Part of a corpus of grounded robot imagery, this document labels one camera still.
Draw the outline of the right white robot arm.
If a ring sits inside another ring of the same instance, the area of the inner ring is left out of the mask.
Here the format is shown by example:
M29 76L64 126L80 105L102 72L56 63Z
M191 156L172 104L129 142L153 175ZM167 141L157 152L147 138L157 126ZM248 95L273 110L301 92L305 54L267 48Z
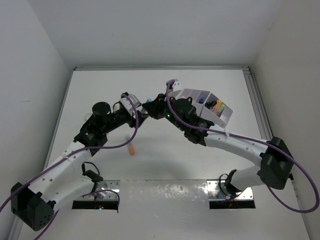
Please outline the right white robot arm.
M233 169L228 173L220 187L223 195L232 198L249 187L260 185L276 190L285 188L293 163L288 159L291 153L281 138L257 142L244 136L232 136L212 121L198 116L191 97L167 99L160 93L155 100L142 104L142 107L153 119L167 119L183 131L190 142L218 148L253 163L251 167Z

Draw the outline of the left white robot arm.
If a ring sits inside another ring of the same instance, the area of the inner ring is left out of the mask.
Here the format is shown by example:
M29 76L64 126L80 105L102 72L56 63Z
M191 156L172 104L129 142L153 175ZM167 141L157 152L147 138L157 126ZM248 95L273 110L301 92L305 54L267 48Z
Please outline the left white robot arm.
M91 159L107 143L107 134L124 124L137 130L147 114L131 97L118 101L112 111L106 102L97 102L67 149L39 175L26 183L17 182L10 190L11 212L37 232L49 225L55 213L75 198L87 194L103 178L91 170L83 171L75 183L64 184L71 173Z

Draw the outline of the small black scissors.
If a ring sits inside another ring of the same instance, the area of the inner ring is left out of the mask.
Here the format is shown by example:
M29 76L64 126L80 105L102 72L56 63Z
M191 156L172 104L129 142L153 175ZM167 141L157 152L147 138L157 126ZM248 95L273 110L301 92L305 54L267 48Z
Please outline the small black scissors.
M210 102L206 102L204 106L205 106L207 109L212 109L216 104L217 104L217 101L216 101L216 100L213 100L213 101L210 101Z

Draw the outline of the orange cap highlighter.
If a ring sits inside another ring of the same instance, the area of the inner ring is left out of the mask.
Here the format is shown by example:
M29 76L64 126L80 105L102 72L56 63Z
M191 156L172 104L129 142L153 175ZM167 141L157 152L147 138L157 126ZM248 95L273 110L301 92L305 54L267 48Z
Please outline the orange cap highlighter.
M130 135L128 135L128 134L126 134L124 136L124 138L125 138L126 142L128 142L131 139ZM134 156L136 154L136 151L135 151L135 148L134 148L134 146L132 144L132 141L130 141L126 146L127 146L129 155L130 156Z

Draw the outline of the clear tape roll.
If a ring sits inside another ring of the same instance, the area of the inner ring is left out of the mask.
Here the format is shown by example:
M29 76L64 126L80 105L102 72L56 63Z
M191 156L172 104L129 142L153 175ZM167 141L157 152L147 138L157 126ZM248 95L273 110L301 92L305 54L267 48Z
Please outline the clear tape roll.
M90 117L91 117L91 114L90 114L90 113L87 113L87 114L84 116L84 121L86 122Z

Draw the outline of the orange pink highlighter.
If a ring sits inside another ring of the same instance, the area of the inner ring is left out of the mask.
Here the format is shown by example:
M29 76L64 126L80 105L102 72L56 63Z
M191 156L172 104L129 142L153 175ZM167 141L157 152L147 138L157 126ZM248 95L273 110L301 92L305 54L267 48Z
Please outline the orange pink highlighter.
M214 113L217 113L218 110L219 110L219 108L221 107L222 103L223 103L223 101L220 100L220 99L218 99L218 100L217 100L217 103L216 103L216 105L214 106L214 108L212 109L212 111L213 111Z

